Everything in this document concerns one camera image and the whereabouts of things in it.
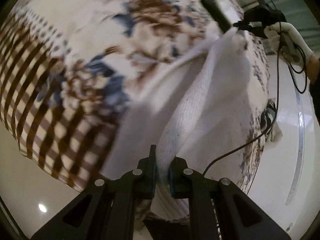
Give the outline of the white gloved right hand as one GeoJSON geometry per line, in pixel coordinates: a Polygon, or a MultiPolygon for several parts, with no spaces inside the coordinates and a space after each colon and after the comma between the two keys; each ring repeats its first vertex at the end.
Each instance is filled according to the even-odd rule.
{"type": "Polygon", "coordinates": [[[278,22],[269,25],[264,29],[264,34],[273,51],[286,62],[302,68],[304,63],[307,64],[315,57],[314,52],[291,23],[278,22]]]}

